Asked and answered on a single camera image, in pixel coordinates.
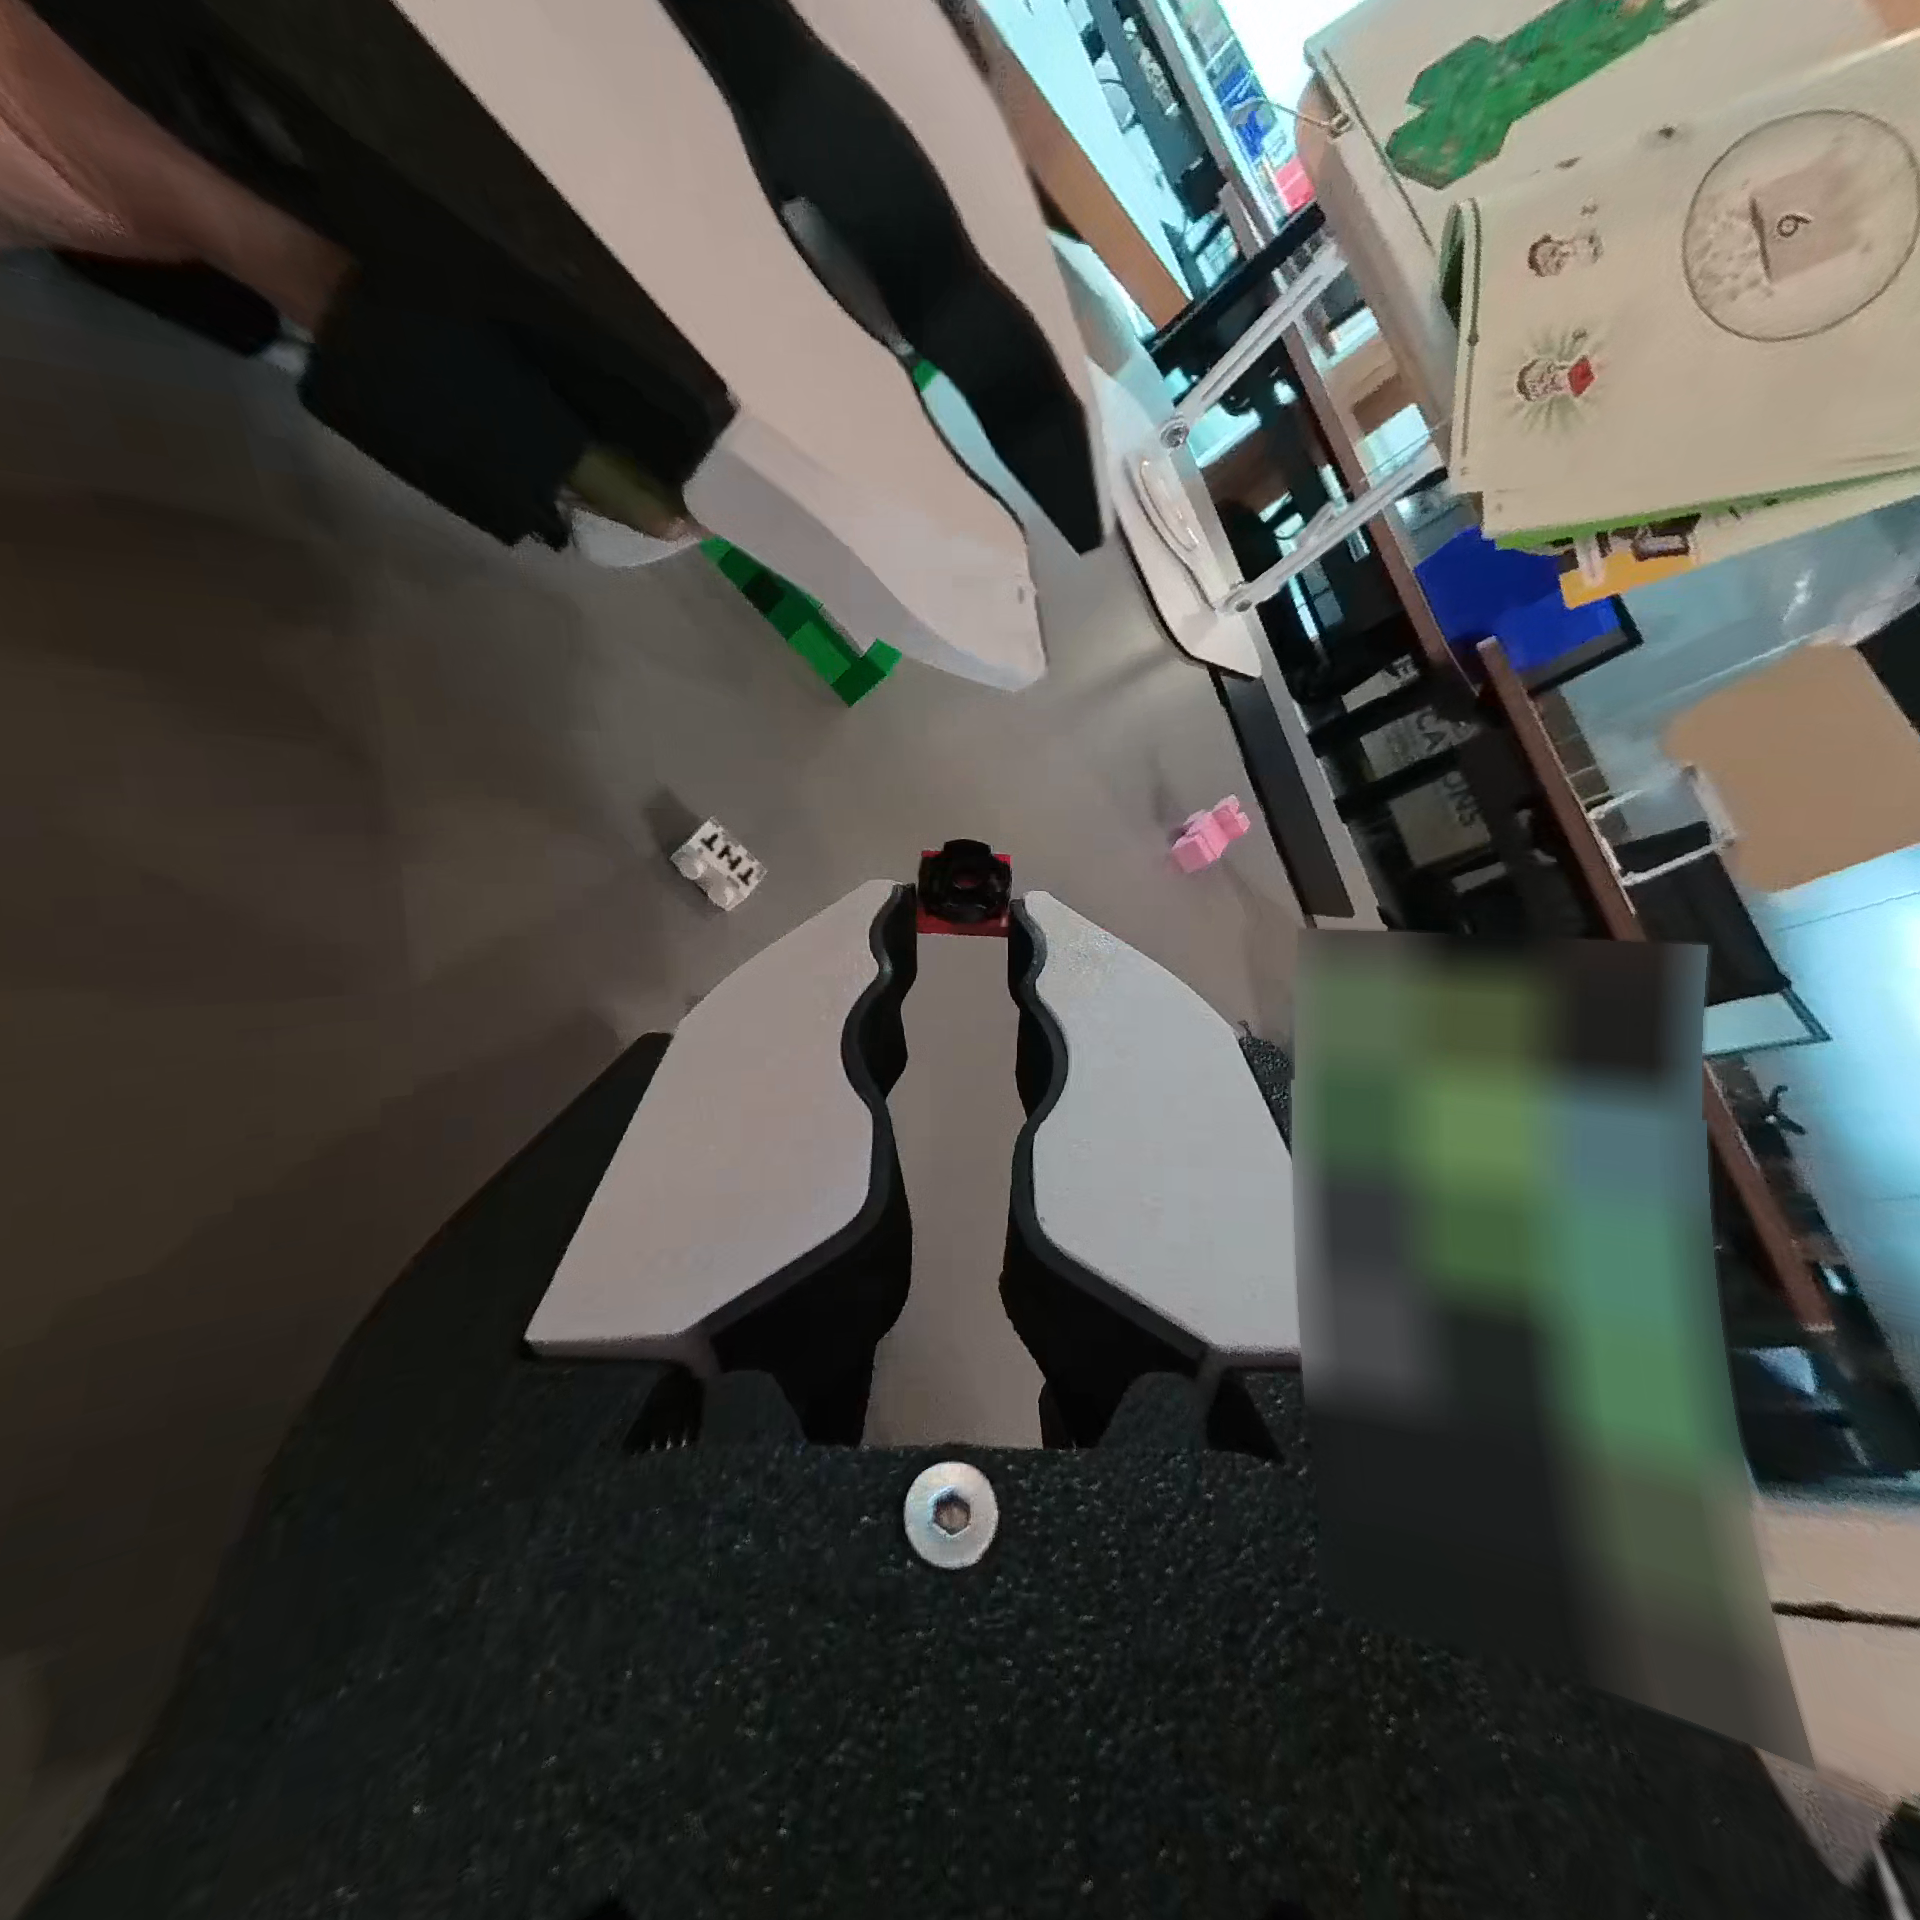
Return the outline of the white printed lego brick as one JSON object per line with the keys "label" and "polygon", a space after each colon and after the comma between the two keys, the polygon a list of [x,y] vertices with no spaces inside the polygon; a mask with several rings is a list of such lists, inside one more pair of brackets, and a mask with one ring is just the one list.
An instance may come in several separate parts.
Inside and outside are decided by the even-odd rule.
{"label": "white printed lego brick", "polygon": [[766,876],[764,862],[715,818],[702,822],[686,842],[670,850],[668,862],[709,905],[725,914],[747,903]]}

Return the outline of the yellow booklet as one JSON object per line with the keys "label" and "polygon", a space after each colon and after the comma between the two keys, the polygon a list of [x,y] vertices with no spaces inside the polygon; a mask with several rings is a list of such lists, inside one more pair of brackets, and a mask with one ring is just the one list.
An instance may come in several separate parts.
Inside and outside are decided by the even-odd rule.
{"label": "yellow booklet", "polygon": [[1697,529],[1698,516],[1681,516],[1572,539],[1556,555],[1563,603],[1592,609],[1694,572],[1700,566]]}

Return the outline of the black tablet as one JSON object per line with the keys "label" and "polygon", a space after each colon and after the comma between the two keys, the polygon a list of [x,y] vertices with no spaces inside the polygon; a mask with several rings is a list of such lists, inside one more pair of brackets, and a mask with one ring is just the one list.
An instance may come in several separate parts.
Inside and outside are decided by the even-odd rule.
{"label": "black tablet", "polygon": [[1264,683],[1206,668],[1291,894],[1308,921],[1353,921],[1355,902]]}

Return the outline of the blue plastic bin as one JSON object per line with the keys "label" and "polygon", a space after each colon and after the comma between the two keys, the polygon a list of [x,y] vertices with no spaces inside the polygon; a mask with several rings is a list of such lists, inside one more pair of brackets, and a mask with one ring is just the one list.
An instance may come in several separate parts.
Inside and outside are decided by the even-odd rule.
{"label": "blue plastic bin", "polygon": [[1473,527],[1417,560],[1414,579],[1446,647],[1476,681],[1484,640],[1500,640],[1530,692],[1563,689],[1644,642],[1616,599],[1572,609],[1555,560],[1500,550]]}

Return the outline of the wooden board book stand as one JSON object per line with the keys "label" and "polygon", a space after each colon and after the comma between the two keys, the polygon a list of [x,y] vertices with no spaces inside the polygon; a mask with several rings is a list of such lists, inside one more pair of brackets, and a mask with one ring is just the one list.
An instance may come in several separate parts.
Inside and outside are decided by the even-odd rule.
{"label": "wooden board book stand", "polygon": [[1742,887],[1777,897],[1917,842],[1917,739],[1853,646],[1819,640],[1713,691],[1662,731],[1733,828]]}

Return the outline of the circle print instruction booklet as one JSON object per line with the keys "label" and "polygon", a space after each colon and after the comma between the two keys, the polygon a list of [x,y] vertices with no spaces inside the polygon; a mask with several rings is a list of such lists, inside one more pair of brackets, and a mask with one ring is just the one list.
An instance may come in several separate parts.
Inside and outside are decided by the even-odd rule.
{"label": "circle print instruction booklet", "polygon": [[1915,492],[1915,32],[1454,204],[1440,292],[1501,545]]}

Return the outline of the instruction booklet on stand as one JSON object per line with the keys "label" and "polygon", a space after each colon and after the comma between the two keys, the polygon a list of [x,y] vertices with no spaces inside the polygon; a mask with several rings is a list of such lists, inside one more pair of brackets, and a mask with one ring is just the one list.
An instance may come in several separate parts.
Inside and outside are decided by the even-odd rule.
{"label": "instruction booklet on stand", "polygon": [[1120,531],[1169,635],[1192,659],[1259,676],[1254,612],[1276,603],[1309,566],[1368,537],[1409,555],[1402,503],[1436,490],[1440,449],[1425,430],[1377,471],[1358,467],[1332,505],[1302,508],[1302,534],[1281,560],[1246,570],[1233,560],[1193,452],[1195,427],[1233,396],[1259,401],[1276,377],[1312,401],[1323,368],[1308,323],[1352,275],[1339,228],[1320,209],[1312,167],[1347,128],[1308,42],[1347,6],[1214,6],[1217,55],[1188,30],[1188,6],[1089,6],[1128,89],[1158,175],[1171,191],[1195,163],[1214,199],[1185,196],[1185,225],[1217,215],[1233,228],[1238,263],[1163,323],[1147,351],[1158,368],[1198,354],[1198,380],[1150,419],[1147,406],[1101,390],[1120,479]]}

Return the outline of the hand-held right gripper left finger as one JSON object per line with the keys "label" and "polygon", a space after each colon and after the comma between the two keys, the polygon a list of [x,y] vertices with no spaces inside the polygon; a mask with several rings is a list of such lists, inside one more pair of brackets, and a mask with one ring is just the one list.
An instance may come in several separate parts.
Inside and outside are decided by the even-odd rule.
{"label": "hand-held right gripper left finger", "polygon": [[678,1022],[523,1330],[550,1361],[709,1369],[723,1334],[880,1228],[918,970],[910,886],[869,880]]}

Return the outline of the person's left hand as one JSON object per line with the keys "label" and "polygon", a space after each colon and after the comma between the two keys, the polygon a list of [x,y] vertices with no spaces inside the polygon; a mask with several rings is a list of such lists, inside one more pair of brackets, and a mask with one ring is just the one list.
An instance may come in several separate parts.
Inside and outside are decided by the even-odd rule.
{"label": "person's left hand", "polygon": [[2,249],[210,268],[315,337],[347,255],[230,182],[2,6]]}

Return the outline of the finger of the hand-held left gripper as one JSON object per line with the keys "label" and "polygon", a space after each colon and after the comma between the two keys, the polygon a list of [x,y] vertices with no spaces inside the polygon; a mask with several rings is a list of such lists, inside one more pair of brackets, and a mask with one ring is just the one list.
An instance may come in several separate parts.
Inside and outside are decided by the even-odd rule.
{"label": "finger of the hand-held left gripper", "polygon": [[1089,353],[1037,191],[948,11],[686,3],[672,22],[826,290],[962,396],[1075,553],[1104,546]]}
{"label": "finger of the hand-held left gripper", "polygon": [[650,3],[401,3],[444,66],[720,377],[683,498],[851,635],[990,689],[1045,676],[1019,523],[900,358],[824,286],[736,120]]}

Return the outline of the green lego panel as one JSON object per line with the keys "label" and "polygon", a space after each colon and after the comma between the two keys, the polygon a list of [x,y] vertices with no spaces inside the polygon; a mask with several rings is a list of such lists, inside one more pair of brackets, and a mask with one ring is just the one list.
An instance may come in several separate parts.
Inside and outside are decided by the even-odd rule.
{"label": "green lego panel", "polygon": [[902,656],[891,642],[854,640],[821,602],[720,535],[702,535],[700,550],[840,705],[852,708],[893,676]]}

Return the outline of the creeper picture instruction booklet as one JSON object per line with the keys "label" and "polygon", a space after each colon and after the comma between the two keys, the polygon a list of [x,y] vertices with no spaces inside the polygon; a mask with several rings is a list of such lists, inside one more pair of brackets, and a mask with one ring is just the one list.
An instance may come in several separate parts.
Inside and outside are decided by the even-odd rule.
{"label": "creeper picture instruction booklet", "polygon": [[1915,6],[1881,3],[1372,3],[1302,57],[1348,166],[1436,225],[1510,177],[1914,30]]}

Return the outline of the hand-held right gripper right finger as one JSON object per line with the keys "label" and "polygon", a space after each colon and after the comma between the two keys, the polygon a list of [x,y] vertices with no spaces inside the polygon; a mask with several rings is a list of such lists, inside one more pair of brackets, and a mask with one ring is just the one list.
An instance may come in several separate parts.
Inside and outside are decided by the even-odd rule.
{"label": "hand-held right gripper right finger", "polygon": [[1297,1366],[1289,1144],[1238,1028],[1054,894],[1018,902],[1010,971],[1035,1036],[1012,1203],[1037,1257],[1182,1361]]}

